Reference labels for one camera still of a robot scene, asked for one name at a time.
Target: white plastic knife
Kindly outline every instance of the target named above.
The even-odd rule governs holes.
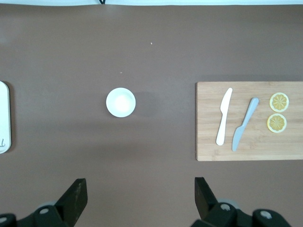
[[[239,126],[234,135],[233,135],[233,139],[232,139],[232,151],[236,151],[240,142],[240,139],[242,137],[242,134],[244,133],[245,127],[248,123],[248,121],[250,120],[252,114],[254,113],[255,109],[257,108],[259,104],[259,99],[258,98],[252,98],[250,101],[250,105],[247,108],[247,112],[245,114],[243,123],[241,126]]]
[[[222,118],[216,139],[216,144],[218,144],[219,146],[223,145],[225,139],[226,119],[227,119],[227,112],[228,112],[231,96],[232,96],[232,88],[230,87],[229,89],[227,89],[220,106],[220,110],[222,112]]]
[[[9,88],[0,81],[0,154],[10,148]]]

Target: white bowl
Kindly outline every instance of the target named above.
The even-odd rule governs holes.
[[[106,106],[113,116],[127,117],[134,111],[136,99],[130,90],[118,87],[107,95]]]

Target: bamboo cutting board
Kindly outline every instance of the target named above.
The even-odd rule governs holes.
[[[222,113],[220,105],[228,88],[233,88],[227,114],[225,142],[216,144]],[[269,106],[277,92],[289,98],[289,107],[281,112],[287,127],[281,133],[267,128],[267,119],[275,112]],[[259,105],[232,151],[232,138],[242,124],[253,97]],[[303,159],[303,82],[198,82],[196,90],[196,155],[198,161]]]

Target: citrus slice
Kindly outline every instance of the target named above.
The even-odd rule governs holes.
[[[267,127],[274,133],[283,132],[286,128],[287,121],[282,114],[274,113],[267,120]]]
[[[278,92],[272,95],[269,101],[270,108],[276,112],[283,112],[288,108],[289,99],[286,94]]]

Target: tabletop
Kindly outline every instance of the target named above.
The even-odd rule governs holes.
[[[240,208],[302,224],[303,161],[196,160],[196,83],[302,81],[303,6],[0,6],[12,146],[0,213],[23,218],[86,178],[76,226],[180,226],[194,178]],[[134,112],[106,96],[131,90]]]

